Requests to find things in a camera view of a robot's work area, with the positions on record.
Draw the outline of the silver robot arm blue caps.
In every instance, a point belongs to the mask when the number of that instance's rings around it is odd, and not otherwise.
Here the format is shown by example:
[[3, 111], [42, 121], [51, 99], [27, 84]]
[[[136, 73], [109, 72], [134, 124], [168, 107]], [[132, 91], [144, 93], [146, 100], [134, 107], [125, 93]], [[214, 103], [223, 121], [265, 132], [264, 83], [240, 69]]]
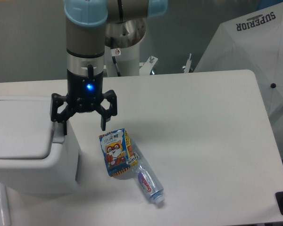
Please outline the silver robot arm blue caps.
[[75, 113], [96, 111], [101, 129], [117, 115], [117, 96], [103, 87], [106, 25], [160, 16], [166, 0], [66, 0], [67, 94], [51, 95], [50, 119], [67, 135]]

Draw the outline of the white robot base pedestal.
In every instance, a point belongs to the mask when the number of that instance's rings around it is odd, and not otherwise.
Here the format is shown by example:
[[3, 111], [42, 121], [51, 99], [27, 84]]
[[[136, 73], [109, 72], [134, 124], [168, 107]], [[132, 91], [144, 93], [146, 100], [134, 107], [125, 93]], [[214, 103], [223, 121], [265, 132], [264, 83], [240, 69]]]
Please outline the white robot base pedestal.
[[108, 61], [112, 61], [111, 57], [116, 57], [117, 61], [125, 61], [126, 63], [133, 61], [137, 64], [135, 69], [138, 70], [140, 63], [140, 45], [138, 43], [127, 48], [110, 48], [105, 46], [105, 65], [108, 65]]

